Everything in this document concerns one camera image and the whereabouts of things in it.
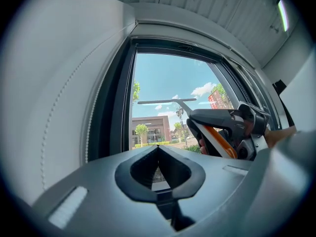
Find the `black window frame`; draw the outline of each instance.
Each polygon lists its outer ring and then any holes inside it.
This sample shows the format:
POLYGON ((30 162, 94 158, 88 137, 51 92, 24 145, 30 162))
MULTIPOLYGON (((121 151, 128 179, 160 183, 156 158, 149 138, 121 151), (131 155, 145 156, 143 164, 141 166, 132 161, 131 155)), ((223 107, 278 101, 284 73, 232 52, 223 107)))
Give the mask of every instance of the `black window frame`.
POLYGON ((129 150, 131 91, 138 53, 177 55, 214 64, 239 101, 258 106, 246 82, 224 56, 174 40, 127 38, 105 75, 96 101, 88 141, 89 161, 129 150))

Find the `orange stripe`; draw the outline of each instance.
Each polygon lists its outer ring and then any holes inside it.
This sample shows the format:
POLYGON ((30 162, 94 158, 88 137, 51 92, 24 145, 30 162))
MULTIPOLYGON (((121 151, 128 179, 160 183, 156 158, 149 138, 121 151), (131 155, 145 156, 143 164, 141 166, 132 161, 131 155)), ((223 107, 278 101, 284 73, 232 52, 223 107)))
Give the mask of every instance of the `orange stripe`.
POLYGON ((213 128, 210 126, 204 126, 207 131, 214 137, 214 139, 224 148, 226 153, 234 159, 237 159, 236 151, 231 147, 231 145, 213 128))

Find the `utility pole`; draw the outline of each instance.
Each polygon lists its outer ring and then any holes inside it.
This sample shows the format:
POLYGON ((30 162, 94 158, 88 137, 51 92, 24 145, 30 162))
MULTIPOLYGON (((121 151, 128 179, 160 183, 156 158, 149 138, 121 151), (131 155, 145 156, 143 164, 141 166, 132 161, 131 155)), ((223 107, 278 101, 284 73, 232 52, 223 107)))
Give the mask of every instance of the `utility pole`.
POLYGON ((186 132, 185 132, 184 125, 183 125, 183 120, 182 120, 182 114, 183 114, 183 112, 184 112, 183 108, 181 108, 181 106, 179 106, 179 108, 177 108, 176 114, 177 114, 177 116, 178 116, 179 119, 180 119, 180 124, 182 125, 183 135, 184 135, 184 141, 185 141, 185 143, 186 143, 186 146, 188 146, 187 138, 186 138, 186 132))

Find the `white ceiling panel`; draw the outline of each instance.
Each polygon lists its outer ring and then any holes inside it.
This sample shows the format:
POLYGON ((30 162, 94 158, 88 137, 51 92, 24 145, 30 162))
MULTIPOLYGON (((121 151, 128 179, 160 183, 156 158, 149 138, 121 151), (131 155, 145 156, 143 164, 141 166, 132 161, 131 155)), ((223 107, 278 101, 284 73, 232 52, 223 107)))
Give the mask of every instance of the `white ceiling panel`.
POLYGON ((215 22, 233 34, 263 67, 280 49, 298 16, 289 12, 290 29, 285 33, 277 0, 119 0, 149 2, 179 7, 215 22))

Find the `finger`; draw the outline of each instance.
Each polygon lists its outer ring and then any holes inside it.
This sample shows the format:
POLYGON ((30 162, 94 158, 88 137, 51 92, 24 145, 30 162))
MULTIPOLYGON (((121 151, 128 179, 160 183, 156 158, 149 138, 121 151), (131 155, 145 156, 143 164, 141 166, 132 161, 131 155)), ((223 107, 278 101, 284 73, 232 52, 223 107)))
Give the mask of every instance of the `finger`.
POLYGON ((201 147, 201 152, 202 154, 207 155, 206 147, 201 147))
POLYGON ((199 140, 199 144, 201 145, 201 147, 205 147, 205 142, 203 139, 200 139, 199 140))

